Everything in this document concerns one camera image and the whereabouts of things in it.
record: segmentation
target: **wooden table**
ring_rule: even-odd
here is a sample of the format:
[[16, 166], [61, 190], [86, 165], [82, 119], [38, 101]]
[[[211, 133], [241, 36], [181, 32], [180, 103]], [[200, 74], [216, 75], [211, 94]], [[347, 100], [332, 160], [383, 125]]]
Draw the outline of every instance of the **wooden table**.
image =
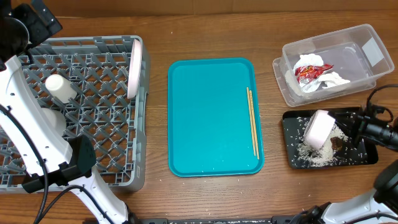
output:
[[[272, 61], [284, 44], [360, 24], [371, 24], [398, 65], [398, 11], [296, 12], [214, 16], [61, 19], [57, 37], [142, 37], [152, 57], [147, 100], [145, 186], [118, 194], [140, 218], [262, 218], [291, 215], [313, 205], [339, 202], [368, 191], [398, 154], [379, 148], [373, 166], [293, 170], [287, 164], [280, 120], [288, 110], [364, 104], [370, 91], [289, 108], [275, 81]], [[177, 60], [245, 57], [256, 71], [266, 162], [255, 175], [182, 179], [167, 163], [167, 70]], [[377, 81], [398, 83], [398, 72]], [[397, 90], [375, 98], [398, 112]], [[57, 193], [50, 193], [51, 201]], [[0, 195], [0, 223], [32, 223], [42, 194]], [[80, 223], [93, 217], [72, 194], [58, 201], [42, 223]]]

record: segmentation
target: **red snack package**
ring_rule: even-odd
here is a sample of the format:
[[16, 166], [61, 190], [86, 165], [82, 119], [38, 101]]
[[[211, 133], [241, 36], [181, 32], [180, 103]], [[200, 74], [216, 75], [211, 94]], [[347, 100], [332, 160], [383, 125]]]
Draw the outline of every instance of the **red snack package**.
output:
[[294, 75], [297, 77], [299, 84], [308, 84], [332, 68], [333, 65], [328, 64], [324, 64], [322, 66], [301, 66], [296, 69]]

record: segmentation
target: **gray plastic crate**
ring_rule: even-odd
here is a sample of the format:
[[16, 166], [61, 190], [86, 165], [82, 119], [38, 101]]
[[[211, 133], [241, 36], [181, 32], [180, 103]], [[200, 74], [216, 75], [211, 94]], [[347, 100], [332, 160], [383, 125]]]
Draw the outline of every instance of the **gray plastic crate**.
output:
[[[140, 87], [127, 99], [127, 78], [134, 39], [142, 44]], [[67, 118], [63, 138], [85, 134], [94, 145], [101, 176], [112, 189], [137, 191], [144, 185], [146, 160], [145, 105], [150, 57], [138, 36], [51, 38], [31, 49], [35, 63], [24, 67], [32, 93], [41, 107]], [[51, 74], [68, 77], [78, 92], [70, 103], [51, 96], [44, 81]], [[0, 192], [23, 193], [25, 165], [0, 128]], [[51, 191], [65, 187], [55, 184]]]

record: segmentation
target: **chopsticks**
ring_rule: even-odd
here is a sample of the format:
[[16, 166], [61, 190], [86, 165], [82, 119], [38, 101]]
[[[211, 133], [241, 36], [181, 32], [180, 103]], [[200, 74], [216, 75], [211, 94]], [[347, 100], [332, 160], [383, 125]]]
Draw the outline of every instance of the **chopsticks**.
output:
[[249, 87], [246, 87], [246, 92], [248, 94], [248, 105], [249, 105], [249, 114], [250, 114], [250, 127], [251, 127], [251, 139], [252, 139], [252, 144], [253, 144], [253, 153], [254, 153], [254, 156], [257, 155], [257, 159], [260, 159], [259, 145], [258, 145], [258, 141], [257, 141], [256, 119], [254, 116], [253, 95], [252, 95], [252, 91], [249, 90]]

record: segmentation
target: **clear plastic container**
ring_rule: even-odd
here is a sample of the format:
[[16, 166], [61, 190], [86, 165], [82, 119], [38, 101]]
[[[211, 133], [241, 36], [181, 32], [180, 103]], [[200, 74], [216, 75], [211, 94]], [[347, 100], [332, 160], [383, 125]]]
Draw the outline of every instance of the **clear plastic container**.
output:
[[[300, 90], [292, 68], [303, 54], [316, 54], [332, 71], [351, 82], [331, 88], [321, 85], [312, 93]], [[282, 48], [282, 57], [273, 61], [275, 77], [287, 105], [300, 106], [344, 96], [376, 86], [376, 80], [394, 70], [388, 51], [369, 24], [311, 37]]]

